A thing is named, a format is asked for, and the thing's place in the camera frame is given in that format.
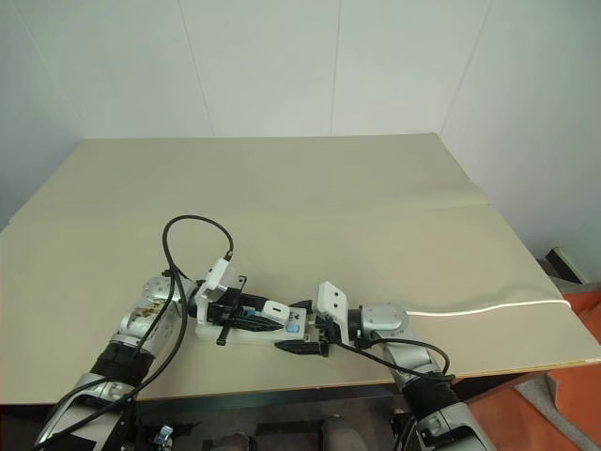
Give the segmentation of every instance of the white wall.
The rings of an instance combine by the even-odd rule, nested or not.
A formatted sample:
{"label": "white wall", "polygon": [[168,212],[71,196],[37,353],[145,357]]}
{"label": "white wall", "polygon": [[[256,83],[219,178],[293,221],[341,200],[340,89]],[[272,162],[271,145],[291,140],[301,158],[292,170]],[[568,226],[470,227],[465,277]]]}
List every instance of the white wall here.
{"label": "white wall", "polygon": [[601,3],[494,2],[441,137],[543,255],[601,208]]}
{"label": "white wall", "polygon": [[82,137],[441,132],[535,253],[601,208],[596,0],[0,8],[0,227]]}
{"label": "white wall", "polygon": [[601,210],[560,240],[559,247],[583,282],[601,282]]}
{"label": "white wall", "polygon": [[81,135],[19,13],[0,0],[0,229]]}

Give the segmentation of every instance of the white cable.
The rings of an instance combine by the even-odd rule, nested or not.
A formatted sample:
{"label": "white cable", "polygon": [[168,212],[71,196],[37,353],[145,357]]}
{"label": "white cable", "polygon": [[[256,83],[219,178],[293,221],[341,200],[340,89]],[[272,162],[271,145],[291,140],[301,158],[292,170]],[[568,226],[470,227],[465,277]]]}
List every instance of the white cable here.
{"label": "white cable", "polygon": [[413,315],[415,317],[460,317],[462,315],[473,315],[476,313],[484,313],[489,312],[491,310],[497,310],[498,308],[504,307],[520,307],[522,305],[538,305],[539,303],[562,303],[572,308],[572,305],[566,301],[565,299],[547,299],[543,301],[526,301],[525,303],[498,303],[497,305],[491,305],[489,307],[476,308],[473,310],[461,310],[456,312],[442,312],[442,313],[434,313],[434,312],[416,312],[416,311],[407,311],[408,315]]}

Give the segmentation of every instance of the table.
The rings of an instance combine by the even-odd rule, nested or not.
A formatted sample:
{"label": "table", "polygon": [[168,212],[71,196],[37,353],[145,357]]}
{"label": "table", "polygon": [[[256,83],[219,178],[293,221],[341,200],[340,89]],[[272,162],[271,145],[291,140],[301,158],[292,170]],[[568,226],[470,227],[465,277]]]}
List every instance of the table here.
{"label": "table", "polygon": [[[85,140],[2,231],[3,402],[53,402],[89,370],[145,281],[165,268],[164,224],[224,224],[246,291],[293,303],[332,281],[351,305],[445,311],[560,299],[512,229],[434,134]],[[223,253],[209,225],[171,239],[184,272]],[[601,359],[570,308],[547,303],[411,317],[460,377]],[[143,399],[386,384],[388,370],[334,349],[300,357],[189,336]]]}

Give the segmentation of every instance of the black cable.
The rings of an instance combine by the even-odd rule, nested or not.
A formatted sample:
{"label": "black cable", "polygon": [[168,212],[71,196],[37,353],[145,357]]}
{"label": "black cable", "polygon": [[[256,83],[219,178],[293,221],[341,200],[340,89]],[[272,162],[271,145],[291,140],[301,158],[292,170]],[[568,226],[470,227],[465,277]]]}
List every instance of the black cable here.
{"label": "black cable", "polygon": [[333,344],[338,345],[339,347],[341,347],[344,350],[349,350],[356,354],[362,355],[363,357],[373,360],[374,362],[378,362],[379,364],[387,366],[388,368],[394,369],[396,371],[400,371],[401,373],[412,374],[413,376],[417,376],[417,377],[420,377],[423,379],[429,379],[431,381],[448,382],[448,381],[452,381],[455,378],[455,376],[453,376],[453,375],[428,374],[428,373],[423,373],[421,371],[415,371],[414,369],[405,368],[404,366],[395,365],[395,364],[390,363],[387,360],[380,359],[379,357],[377,357],[373,354],[370,354],[369,352],[365,352],[364,350],[360,350],[358,348],[353,348],[352,346],[345,345],[344,343],[342,343],[340,341],[334,341]]}
{"label": "black cable", "polygon": [[167,311],[167,308],[169,308],[169,305],[173,301],[173,294],[174,294],[175,290],[176,290],[175,279],[173,277],[169,277],[169,294],[167,295],[167,299],[163,303],[161,311],[157,314],[157,316],[152,321],[152,324],[150,324],[150,327],[148,328],[148,330],[144,333],[144,335],[140,339],[140,342],[138,343],[138,346],[135,348],[135,352],[133,353],[134,357],[138,354],[138,352],[140,352],[140,349],[144,346],[144,344],[148,340],[148,337],[150,336],[150,334],[152,334],[152,331],[154,331],[154,328],[157,327],[157,324],[159,324],[159,321],[161,320],[162,316]]}
{"label": "black cable", "polygon": [[168,242],[167,238],[168,238],[169,229],[171,228],[171,226],[174,223],[176,223],[177,221],[181,221],[184,219],[194,219],[194,220],[198,220],[198,221],[204,221],[206,223],[213,224],[214,226],[219,228],[225,234],[225,236],[227,237],[227,239],[229,241],[229,250],[225,254],[224,259],[230,260],[232,258],[232,256],[234,255],[234,241],[232,239],[232,236],[222,225],[213,221],[212,219],[205,218],[203,216],[196,216],[196,215],[192,215],[192,214],[181,215],[181,216],[173,218],[171,221],[169,221],[166,224],[166,226],[164,227],[164,229],[162,230],[162,250],[165,254],[165,258],[167,259],[167,263],[169,264],[170,276],[172,277],[172,279],[175,278],[175,280],[176,280],[177,290],[179,291],[179,299],[181,302],[181,326],[179,327],[179,334],[177,335],[176,344],[171,349],[171,352],[169,352],[169,355],[165,358],[165,360],[162,362],[162,364],[155,370],[155,372],[152,373],[152,375],[150,375],[148,378],[146,378],[140,385],[135,387],[133,390],[129,391],[123,397],[117,399],[116,401],[113,401],[112,403],[95,411],[94,413],[91,413],[86,418],[84,418],[76,423],[73,423],[68,428],[64,428],[61,431],[53,434],[51,437],[46,439],[44,442],[36,444],[32,448],[33,451],[39,451],[52,443],[56,443],[57,441],[68,436],[69,434],[71,434],[73,431],[87,425],[88,423],[90,423],[91,421],[94,421],[96,418],[104,415],[105,413],[110,412],[117,407],[120,407],[122,404],[125,404],[127,402],[132,402],[133,397],[135,397],[138,393],[140,393],[142,390],[144,390],[151,382],[153,382],[155,379],[157,379],[161,375],[161,373],[167,368],[167,366],[171,363],[171,361],[175,358],[177,352],[179,351],[179,348],[181,347],[181,343],[184,340],[184,336],[186,334],[186,327],[188,325],[188,313],[187,313],[188,312],[188,300],[186,299],[186,293],[184,291],[183,284],[181,283],[181,277],[180,277],[181,272],[180,272],[179,268],[177,267],[176,263],[173,261],[173,257],[171,256],[171,251],[169,249],[169,242]]}
{"label": "black cable", "polygon": [[171,257],[171,251],[169,250],[169,244],[167,243],[167,235],[169,233],[169,229],[173,224],[184,219],[194,219],[195,221],[202,221],[204,223],[209,223],[219,228],[227,237],[227,241],[229,242],[229,250],[225,253],[225,256],[223,258],[227,261],[232,259],[232,256],[234,255],[234,239],[225,229],[225,227],[223,227],[217,221],[213,221],[212,219],[206,218],[204,216],[198,216],[196,214],[182,214],[180,216],[176,216],[171,221],[169,221],[165,226],[165,229],[162,231],[162,250],[165,252],[165,257],[167,258],[167,263],[169,263],[169,268],[174,267],[177,269],[178,272],[180,272],[180,269],[177,267],[177,265],[173,261],[173,258]]}
{"label": "black cable", "polygon": [[48,412],[48,415],[46,415],[46,419],[44,420],[44,424],[46,424],[54,416],[54,414],[56,413],[56,411],[58,411],[58,409],[64,403],[66,403],[71,397],[77,395],[79,392],[83,392],[83,390],[85,390],[87,388],[93,387],[94,385],[99,385],[101,383],[105,383],[105,382],[107,382],[109,380],[110,380],[109,378],[100,378],[100,379],[96,379],[95,381],[85,383],[84,385],[80,385],[79,387],[75,387],[73,390],[71,390],[66,395],[64,395],[63,397],[61,397],[58,401],[56,401],[56,403],[54,404],[54,406]]}
{"label": "black cable", "polygon": [[377,338],[375,340],[370,341],[369,343],[370,345],[378,345],[380,343],[402,343],[404,345],[422,346],[424,348],[428,348],[429,350],[433,350],[444,359],[444,368],[442,369],[442,374],[447,374],[449,366],[451,365],[451,359],[444,350],[437,346],[431,345],[430,343],[425,343],[423,341],[408,340],[406,338]]}
{"label": "black cable", "polygon": [[407,433],[407,438],[403,442],[401,451],[407,451],[407,449],[409,447],[409,442],[411,441],[411,436],[413,435],[413,432],[415,432],[416,427],[417,427],[417,420],[413,419],[413,423],[411,424],[411,428],[409,428],[409,432]]}
{"label": "black cable", "polygon": [[407,435],[409,425],[411,425],[412,421],[413,421],[413,416],[411,416],[409,418],[409,420],[406,422],[405,426],[403,427],[403,430],[399,431],[399,433],[396,435],[396,440],[394,441],[393,451],[398,451],[398,445],[405,442],[405,437]]}

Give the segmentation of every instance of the black plastic part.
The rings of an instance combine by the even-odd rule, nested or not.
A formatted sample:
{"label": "black plastic part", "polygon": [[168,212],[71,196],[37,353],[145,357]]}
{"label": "black plastic part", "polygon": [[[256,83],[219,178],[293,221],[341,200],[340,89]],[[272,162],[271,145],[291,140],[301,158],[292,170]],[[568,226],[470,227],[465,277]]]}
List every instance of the black plastic part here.
{"label": "black plastic part", "polygon": [[66,435],[60,442],[51,443],[44,447],[44,451],[94,451],[96,442],[77,435]]}
{"label": "black plastic part", "polygon": [[147,352],[136,353],[131,346],[109,343],[90,372],[135,387],[145,377],[153,361],[154,357]]}
{"label": "black plastic part", "polygon": [[362,306],[348,310],[348,338],[355,341],[357,337],[363,337],[362,329]]}
{"label": "black plastic part", "polygon": [[224,322],[235,329],[243,329],[251,332],[271,332],[279,331],[284,326],[273,319],[258,317],[256,315],[248,317],[232,317]]}
{"label": "black plastic part", "polygon": [[545,260],[549,262],[563,280],[574,282],[575,284],[582,284],[578,275],[572,271],[572,268],[570,268],[567,263],[563,261],[563,258],[561,258],[553,249],[545,256]]}
{"label": "black plastic part", "polygon": [[299,355],[323,355],[324,357],[328,357],[330,353],[330,344],[325,340],[284,340],[275,343],[275,347],[279,350]]}
{"label": "black plastic part", "polygon": [[460,402],[449,382],[444,381],[418,378],[408,383],[402,392],[417,421]]}
{"label": "black plastic part", "polygon": [[298,301],[297,303],[292,303],[290,307],[304,308],[309,315],[313,313],[313,301],[310,299],[307,301]]}
{"label": "black plastic part", "polygon": [[115,427],[111,431],[102,451],[114,451],[122,449],[121,445],[128,439],[133,439],[135,428],[135,408],[133,403],[121,413],[121,418],[116,422]]}

